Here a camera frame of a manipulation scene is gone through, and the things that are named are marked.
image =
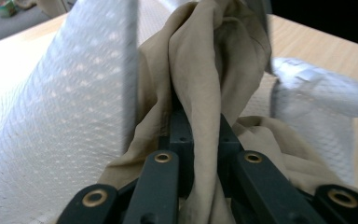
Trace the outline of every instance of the beige cloth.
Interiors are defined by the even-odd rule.
[[[120,189],[140,174],[145,158],[167,135],[171,81],[194,137],[195,179],[180,223],[234,223],[216,174],[220,114],[245,149],[266,154],[296,186],[314,192],[342,183],[310,146],[283,123],[238,119],[270,57],[255,14],[238,0],[203,0],[179,7],[140,47],[138,119],[129,150],[105,168],[99,182]]]

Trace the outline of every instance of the table surface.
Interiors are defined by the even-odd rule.
[[[32,72],[65,18],[60,16],[0,41],[0,86],[3,80],[13,85],[13,81],[21,81]],[[277,16],[270,16],[269,24],[274,57],[295,57],[358,80],[358,44]],[[358,187],[358,119],[354,127]]]

